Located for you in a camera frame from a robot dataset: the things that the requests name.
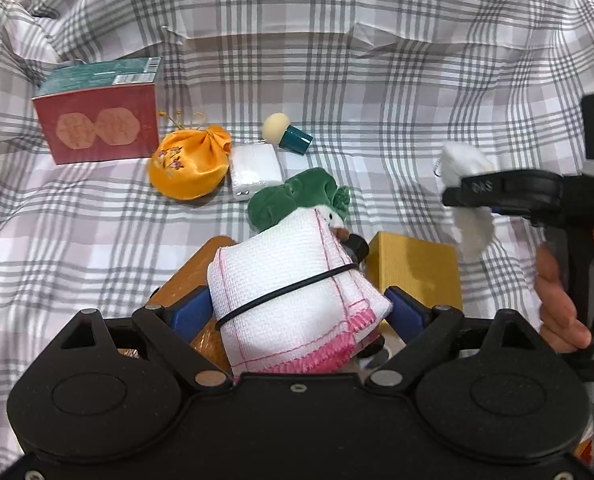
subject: stuffed animal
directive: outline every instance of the stuffed animal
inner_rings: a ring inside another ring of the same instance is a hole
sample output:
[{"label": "stuffed animal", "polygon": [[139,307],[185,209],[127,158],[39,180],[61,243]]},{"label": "stuffed animal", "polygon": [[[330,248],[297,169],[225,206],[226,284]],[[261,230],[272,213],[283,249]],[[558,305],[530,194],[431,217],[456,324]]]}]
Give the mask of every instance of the stuffed animal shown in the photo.
[{"label": "stuffed animal", "polygon": [[316,209],[335,235],[346,241],[344,229],[350,193],[347,186],[337,187],[334,178],[323,168],[310,168],[290,177],[281,186],[261,189],[248,202],[248,218],[258,229],[277,225],[299,207]]}]

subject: gold box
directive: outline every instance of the gold box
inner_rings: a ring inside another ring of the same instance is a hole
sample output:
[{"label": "gold box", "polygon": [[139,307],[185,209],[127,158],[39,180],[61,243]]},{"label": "gold box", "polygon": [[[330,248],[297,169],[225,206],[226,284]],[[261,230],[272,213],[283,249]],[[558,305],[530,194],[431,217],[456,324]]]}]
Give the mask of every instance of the gold box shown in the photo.
[{"label": "gold box", "polygon": [[369,246],[366,278],[380,292],[397,285],[427,307],[449,304],[462,310],[454,247],[384,231]]}]

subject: folded towel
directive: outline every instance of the folded towel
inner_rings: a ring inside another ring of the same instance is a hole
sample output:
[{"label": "folded towel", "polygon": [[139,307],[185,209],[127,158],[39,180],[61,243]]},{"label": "folded towel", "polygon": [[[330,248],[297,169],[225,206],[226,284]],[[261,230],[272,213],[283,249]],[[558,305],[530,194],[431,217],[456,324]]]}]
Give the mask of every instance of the folded towel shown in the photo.
[{"label": "folded towel", "polygon": [[[215,316],[350,263],[320,213],[299,208],[259,235],[218,250],[208,266]],[[235,377],[333,372],[391,307],[359,271],[347,270],[240,314],[221,327],[221,338]]]}]

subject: checkered fabric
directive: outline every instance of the checkered fabric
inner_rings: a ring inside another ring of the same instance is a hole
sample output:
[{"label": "checkered fabric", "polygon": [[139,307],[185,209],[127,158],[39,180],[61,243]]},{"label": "checkered fabric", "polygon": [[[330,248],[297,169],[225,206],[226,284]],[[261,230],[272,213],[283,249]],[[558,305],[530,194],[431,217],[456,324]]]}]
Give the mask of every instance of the checkered fabric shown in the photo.
[{"label": "checkered fabric", "polygon": [[[1,1],[0,472],[20,453],[8,392],[76,311],[128,316],[208,238],[251,235],[227,186],[183,203],[149,186],[144,160],[53,164],[38,83],[123,56],[163,56],[162,108],[201,111],[235,142],[286,112],[315,139],[282,154],[287,174],[322,166],[349,186],[352,232],[452,242],[433,174],[447,140],[500,168],[580,167],[594,0]],[[460,269],[464,309],[537,324],[541,234],[495,221],[482,261]]]}]

